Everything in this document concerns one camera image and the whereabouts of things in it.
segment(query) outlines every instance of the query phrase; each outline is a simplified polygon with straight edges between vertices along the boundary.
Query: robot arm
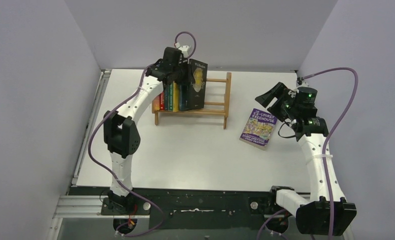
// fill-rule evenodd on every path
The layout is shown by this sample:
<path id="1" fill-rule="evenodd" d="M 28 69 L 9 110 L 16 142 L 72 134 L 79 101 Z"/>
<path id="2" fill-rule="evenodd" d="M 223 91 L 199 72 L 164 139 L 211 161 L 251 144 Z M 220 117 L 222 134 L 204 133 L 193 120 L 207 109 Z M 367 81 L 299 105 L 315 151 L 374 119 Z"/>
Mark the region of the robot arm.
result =
<path id="1" fill-rule="evenodd" d="M 152 100 L 163 90 L 162 81 L 153 76 L 145 77 L 139 93 L 121 106 L 104 125 L 104 139 L 110 151 L 112 170 L 130 190 L 133 188 L 131 182 L 132 158 L 140 145 L 136 123 Z M 129 194 L 113 177 L 110 190 L 118 196 Z"/>
<path id="2" fill-rule="evenodd" d="M 146 108 L 152 103 L 164 87 L 172 82 L 181 84 L 187 74 L 187 46 L 178 48 L 167 47 L 163 58 L 146 69 L 146 77 L 139 86 L 139 92 L 129 102 L 117 109 L 103 124 L 104 142 L 110 152 L 112 170 L 129 190 L 132 190 L 131 181 L 132 158 L 140 145 L 140 135 L 137 122 Z M 110 201 L 120 208 L 128 206 L 129 192 L 121 187 L 115 178 L 108 194 Z"/>
<path id="3" fill-rule="evenodd" d="M 267 110 L 282 122 L 290 119 L 291 128 L 295 132 L 296 141 L 302 148 L 309 173 L 309 200 L 298 195 L 293 188 L 273 186 L 271 191 L 275 193 L 276 204 L 295 216 L 296 226 L 300 233 L 327 235 L 330 197 L 323 164 L 323 157 L 325 157 L 335 207 L 333 234 L 340 236 L 354 219 L 357 211 L 355 204 L 346 201 L 338 184 L 328 143 L 325 155 L 322 153 L 322 146 L 329 132 L 325 120 L 316 116 L 316 96 L 317 90 L 313 88 L 301 86 L 296 90 L 291 90 L 279 82 L 255 100 L 267 108 L 276 98 L 275 103 Z"/>

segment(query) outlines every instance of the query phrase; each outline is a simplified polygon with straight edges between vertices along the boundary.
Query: cable tie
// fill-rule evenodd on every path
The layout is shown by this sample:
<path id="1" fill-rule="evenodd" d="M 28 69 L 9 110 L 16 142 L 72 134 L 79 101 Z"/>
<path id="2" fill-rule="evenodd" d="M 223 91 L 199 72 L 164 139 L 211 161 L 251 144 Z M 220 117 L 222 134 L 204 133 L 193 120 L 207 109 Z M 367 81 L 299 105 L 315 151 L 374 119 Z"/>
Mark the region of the cable tie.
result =
<path id="1" fill-rule="evenodd" d="M 333 158 L 333 155 L 331 155 L 331 154 L 317 154 L 317 155 L 313 155 L 312 157 L 310 157 L 310 158 L 308 158 L 306 160 L 306 163 L 309 163 L 309 162 L 311 162 L 314 159 L 322 159 L 322 158 L 331 159 L 331 158 Z"/>
<path id="2" fill-rule="evenodd" d="M 137 88 L 139 88 L 139 89 L 141 89 L 141 90 L 143 90 L 143 91 L 145 91 L 146 93 L 148 93 L 148 94 L 149 94 L 149 91 L 148 91 L 147 89 L 145 89 L 144 87 L 142 87 L 142 86 L 138 86 Z"/>

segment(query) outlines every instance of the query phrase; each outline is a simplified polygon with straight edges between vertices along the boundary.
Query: orange wire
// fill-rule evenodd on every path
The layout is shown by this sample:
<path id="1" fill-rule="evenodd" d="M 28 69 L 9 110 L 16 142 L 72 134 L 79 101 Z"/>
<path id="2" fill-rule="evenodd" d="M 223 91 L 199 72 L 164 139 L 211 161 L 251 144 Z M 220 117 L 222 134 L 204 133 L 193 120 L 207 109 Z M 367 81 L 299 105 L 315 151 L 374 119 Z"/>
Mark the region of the orange wire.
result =
<path id="1" fill-rule="evenodd" d="M 137 212 L 137 204 L 134 204 L 134 211 L 132 212 L 132 214 L 128 215 L 128 223 L 129 224 L 131 223 L 134 225 L 134 222 L 131 220 L 131 215 L 135 215 L 136 212 Z"/>

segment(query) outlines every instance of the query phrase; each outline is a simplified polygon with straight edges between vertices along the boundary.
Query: black book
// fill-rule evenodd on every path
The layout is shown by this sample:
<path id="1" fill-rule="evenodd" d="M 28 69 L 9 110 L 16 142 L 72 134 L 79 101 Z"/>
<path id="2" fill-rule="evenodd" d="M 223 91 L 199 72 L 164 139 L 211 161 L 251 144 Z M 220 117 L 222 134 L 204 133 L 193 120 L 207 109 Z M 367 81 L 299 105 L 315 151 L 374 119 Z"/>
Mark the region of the black book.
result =
<path id="1" fill-rule="evenodd" d="M 183 89 L 186 110 L 203 109 L 205 105 L 205 89 L 207 85 L 208 64 L 189 59 L 188 84 Z"/>

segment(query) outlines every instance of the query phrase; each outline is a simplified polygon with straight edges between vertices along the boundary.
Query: colorful book spine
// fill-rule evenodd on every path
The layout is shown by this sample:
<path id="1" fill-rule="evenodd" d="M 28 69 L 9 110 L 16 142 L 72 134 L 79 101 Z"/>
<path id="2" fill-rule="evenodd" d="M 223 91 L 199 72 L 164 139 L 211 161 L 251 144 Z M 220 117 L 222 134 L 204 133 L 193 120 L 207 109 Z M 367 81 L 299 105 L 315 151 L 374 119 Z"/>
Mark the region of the colorful book spine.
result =
<path id="1" fill-rule="evenodd" d="M 172 83 L 172 111 L 179 111 L 179 85 L 175 82 Z"/>
<path id="2" fill-rule="evenodd" d="M 159 109 L 161 109 L 160 100 L 161 100 L 160 96 L 157 96 L 152 101 L 152 109 L 153 109 L 153 111 L 159 111 Z"/>
<path id="3" fill-rule="evenodd" d="M 164 92 L 159 94 L 159 109 L 164 110 Z"/>
<path id="4" fill-rule="evenodd" d="M 168 111 L 173 111 L 173 105 L 174 105 L 174 84 L 171 83 L 169 85 L 169 90 L 168 90 Z"/>
<path id="5" fill-rule="evenodd" d="M 168 104 L 169 104 L 169 101 L 168 101 L 169 94 L 168 94 L 168 92 L 169 92 L 169 89 L 170 89 L 170 86 L 166 86 L 165 90 L 163 91 L 163 109 L 165 111 L 168 111 Z"/>

